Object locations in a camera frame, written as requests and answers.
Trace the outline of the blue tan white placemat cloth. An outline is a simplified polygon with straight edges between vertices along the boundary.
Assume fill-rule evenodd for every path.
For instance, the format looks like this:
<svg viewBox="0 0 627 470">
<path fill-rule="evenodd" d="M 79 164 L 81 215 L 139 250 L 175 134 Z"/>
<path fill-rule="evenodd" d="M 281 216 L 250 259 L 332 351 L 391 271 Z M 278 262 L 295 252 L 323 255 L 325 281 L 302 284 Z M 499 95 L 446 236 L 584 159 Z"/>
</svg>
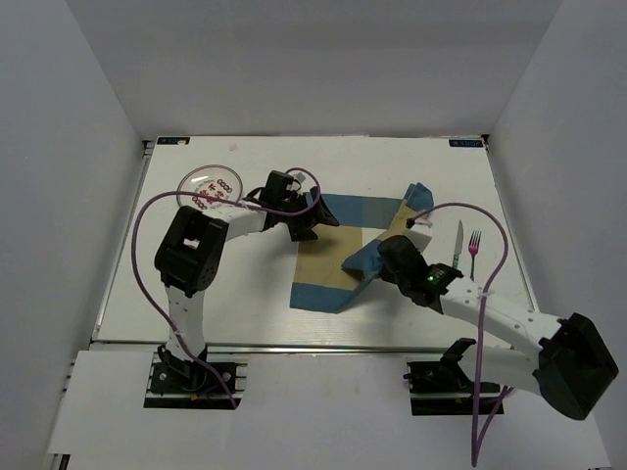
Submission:
<svg viewBox="0 0 627 470">
<path fill-rule="evenodd" d="M 340 313 L 379 276 L 382 240 L 406 235 L 407 219 L 432 209 L 434 201 L 420 183 L 410 184 L 400 199 L 338 194 L 323 199 L 339 225 L 319 225 L 315 241 L 299 244 L 290 306 Z"/>
</svg>

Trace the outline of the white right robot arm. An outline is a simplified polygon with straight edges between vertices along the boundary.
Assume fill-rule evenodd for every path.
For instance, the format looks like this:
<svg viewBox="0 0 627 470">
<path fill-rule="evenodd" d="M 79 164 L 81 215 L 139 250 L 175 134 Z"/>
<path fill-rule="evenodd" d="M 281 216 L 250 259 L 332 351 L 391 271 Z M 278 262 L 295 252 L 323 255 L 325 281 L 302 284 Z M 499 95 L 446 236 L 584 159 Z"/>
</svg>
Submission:
<svg viewBox="0 0 627 470">
<path fill-rule="evenodd" d="M 617 377 L 618 366 L 590 318 L 562 318 L 487 294 L 460 271 L 428 264 L 406 236 L 383 241 L 377 251 L 384 280 L 414 304 L 483 327 L 509 345 L 476 348 L 489 381 L 534 393 L 562 415 L 584 420 Z"/>
</svg>

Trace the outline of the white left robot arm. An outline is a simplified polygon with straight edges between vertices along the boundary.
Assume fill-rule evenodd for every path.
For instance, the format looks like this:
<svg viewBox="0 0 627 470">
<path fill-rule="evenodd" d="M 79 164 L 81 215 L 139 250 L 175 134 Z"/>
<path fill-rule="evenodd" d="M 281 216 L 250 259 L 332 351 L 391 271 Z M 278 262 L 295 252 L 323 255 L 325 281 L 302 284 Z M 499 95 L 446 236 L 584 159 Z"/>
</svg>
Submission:
<svg viewBox="0 0 627 470">
<path fill-rule="evenodd" d="M 262 188 L 231 205 L 220 203 L 208 213 L 184 206 L 178 210 L 155 257 L 165 286 L 169 340 L 161 348 L 162 361 L 176 362 L 173 379 L 195 391 L 207 379 L 203 333 L 205 291 L 217 277 L 224 245 L 236 238 L 287 226 L 292 241 L 314 241 L 314 228 L 336 227 L 339 221 L 323 201 L 318 186 L 305 194 L 302 178 L 272 171 Z"/>
</svg>

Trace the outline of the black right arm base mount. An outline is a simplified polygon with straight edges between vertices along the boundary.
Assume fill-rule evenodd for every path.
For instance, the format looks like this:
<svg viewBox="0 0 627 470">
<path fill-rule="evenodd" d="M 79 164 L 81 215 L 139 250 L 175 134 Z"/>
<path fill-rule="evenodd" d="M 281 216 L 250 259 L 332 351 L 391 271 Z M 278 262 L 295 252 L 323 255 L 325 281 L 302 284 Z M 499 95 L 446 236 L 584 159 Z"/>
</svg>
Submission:
<svg viewBox="0 0 627 470">
<path fill-rule="evenodd" d="M 474 382 L 459 366 L 474 339 L 455 341 L 438 360 L 407 363 L 412 416 L 471 416 Z"/>
</svg>

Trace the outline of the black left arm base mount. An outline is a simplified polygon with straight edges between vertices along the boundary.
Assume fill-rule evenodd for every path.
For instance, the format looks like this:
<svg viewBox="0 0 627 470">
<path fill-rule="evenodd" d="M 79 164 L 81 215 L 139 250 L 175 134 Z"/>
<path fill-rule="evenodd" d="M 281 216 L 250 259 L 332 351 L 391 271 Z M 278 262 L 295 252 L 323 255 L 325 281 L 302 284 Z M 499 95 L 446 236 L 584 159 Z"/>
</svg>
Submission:
<svg viewBox="0 0 627 470">
<path fill-rule="evenodd" d="M 143 407 L 148 409 L 235 410 L 246 388 L 248 363 L 224 354 L 210 362 L 217 376 L 189 359 L 157 348 L 150 368 Z"/>
</svg>

